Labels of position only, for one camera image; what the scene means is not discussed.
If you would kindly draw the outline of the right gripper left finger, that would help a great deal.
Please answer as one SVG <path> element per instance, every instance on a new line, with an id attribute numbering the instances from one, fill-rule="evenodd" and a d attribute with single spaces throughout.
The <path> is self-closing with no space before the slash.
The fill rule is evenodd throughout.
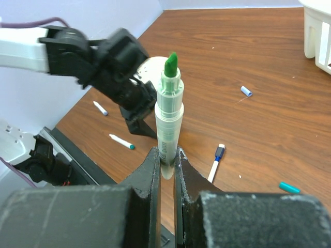
<path id="1" fill-rule="evenodd" d="M 118 186 L 116 247 L 161 247 L 160 160 L 152 147 L 142 164 Z"/>

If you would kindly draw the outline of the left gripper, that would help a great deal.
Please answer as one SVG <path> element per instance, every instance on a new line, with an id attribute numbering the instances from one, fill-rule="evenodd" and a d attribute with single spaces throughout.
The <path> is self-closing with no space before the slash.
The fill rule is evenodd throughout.
<path id="1" fill-rule="evenodd" d="M 156 103 L 156 90 L 152 82 L 143 83 L 131 78 L 124 81 L 123 85 L 112 86 L 103 94 L 119 106 L 129 132 L 133 135 L 157 138 L 156 132 L 144 120 Z"/>

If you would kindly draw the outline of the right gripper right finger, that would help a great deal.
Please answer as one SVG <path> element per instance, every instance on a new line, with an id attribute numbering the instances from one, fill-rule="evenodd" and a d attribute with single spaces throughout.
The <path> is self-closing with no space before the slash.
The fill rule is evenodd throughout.
<path id="1" fill-rule="evenodd" d="M 200 192 L 221 192 L 189 162 L 178 146 L 174 160 L 174 222 L 176 247 L 206 247 Z"/>

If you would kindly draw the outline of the teal white marker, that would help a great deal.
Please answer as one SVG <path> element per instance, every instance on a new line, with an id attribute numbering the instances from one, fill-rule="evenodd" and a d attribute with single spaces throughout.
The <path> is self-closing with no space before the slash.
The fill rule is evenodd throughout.
<path id="1" fill-rule="evenodd" d="M 134 149 L 135 149 L 135 145 L 134 145 L 134 144 L 132 144 L 132 143 L 130 143 L 130 142 L 128 142 L 128 141 L 126 141 L 126 140 L 124 140 L 124 139 L 122 139 L 122 138 L 120 138 L 120 137 L 114 135 L 114 134 L 109 134 L 109 137 L 110 137 L 112 140 L 118 142 L 119 144 L 121 144 L 121 145 L 127 147 L 127 148 L 130 149 L 130 150 L 134 150 Z"/>

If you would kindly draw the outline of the blue white marker pen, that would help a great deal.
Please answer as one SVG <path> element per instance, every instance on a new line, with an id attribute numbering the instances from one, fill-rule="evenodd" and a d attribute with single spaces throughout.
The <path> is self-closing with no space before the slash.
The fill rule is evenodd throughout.
<path id="1" fill-rule="evenodd" d="M 215 160 L 212 164 L 212 167 L 210 169 L 210 172 L 209 172 L 209 175 L 208 175 L 208 178 L 207 178 L 207 180 L 210 183 L 213 183 L 213 181 L 214 181 L 214 177 L 215 177 L 218 165 L 219 165 L 219 160 Z"/>

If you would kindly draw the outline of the green pen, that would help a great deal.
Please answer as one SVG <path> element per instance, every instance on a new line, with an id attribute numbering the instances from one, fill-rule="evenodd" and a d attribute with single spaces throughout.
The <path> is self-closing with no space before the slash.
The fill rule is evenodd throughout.
<path id="1" fill-rule="evenodd" d="M 184 82 L 174 52 L 164 62 L 157 86 L 155 117 L 161 174 L 171 179 L 184 115 Z"/>

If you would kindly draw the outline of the lilac white marker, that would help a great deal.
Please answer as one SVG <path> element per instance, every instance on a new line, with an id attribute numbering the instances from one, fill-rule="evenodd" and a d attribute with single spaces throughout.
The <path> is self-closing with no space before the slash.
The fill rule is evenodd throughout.
<path id="1" fill-rule="evenodd" d="M 108 116 L 108 111 L 101 106 L 97 101 L 93 101 L 94 106 L 99 109 L 99 111 L 104 115 L 104 116 Z"/>

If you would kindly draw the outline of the teal marker cap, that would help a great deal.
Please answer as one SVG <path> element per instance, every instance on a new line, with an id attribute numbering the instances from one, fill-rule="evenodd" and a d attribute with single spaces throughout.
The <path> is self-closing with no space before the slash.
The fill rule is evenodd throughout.
<path id="1" fill-rule="evenodd" d="M 300 193 L 300 189 L 299 188 L 296 188 L 284 181 L 280 182 L 279 183 L 279 189 L 287 192 L 287 193 L 290 193 L 290 194 L 299 194 Z"/>

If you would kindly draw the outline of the lilac pen cap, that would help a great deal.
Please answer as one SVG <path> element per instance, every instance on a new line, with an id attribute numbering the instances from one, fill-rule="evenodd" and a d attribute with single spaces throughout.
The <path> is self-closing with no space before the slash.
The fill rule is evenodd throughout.
<path id="1" fill-rule="evenodd" d="M 242 86 L 240 90 L 246 97 L 251 97 L 253 95 L 253 93 L 245 86 Z"/>

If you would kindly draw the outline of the blue marker cap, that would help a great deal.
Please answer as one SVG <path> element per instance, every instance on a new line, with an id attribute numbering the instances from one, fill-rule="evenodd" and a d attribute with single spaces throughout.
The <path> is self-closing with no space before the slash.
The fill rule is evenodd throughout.
<path id="1" fill-rule="evenodd" d="M 224 152 L 225 152 L 225 145 L 219 144 L 215 152 L 215 161 L 219 162 L 222 159 Z"/>

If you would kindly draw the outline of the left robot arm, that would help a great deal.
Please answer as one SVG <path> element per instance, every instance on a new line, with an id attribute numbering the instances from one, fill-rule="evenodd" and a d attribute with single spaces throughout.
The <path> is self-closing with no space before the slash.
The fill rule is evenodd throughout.
<path id="1" fill-rule="evenodd" d="M 131 134 L 156 138 L 145 122 L 157 100 L 150 81 L 138 75 L 148 53 L 126 29 L 109 38 L 88 40 L 77 29 L 60 26 L 1 29 L 1 66 L 74 77 L 119 106 Z"/>

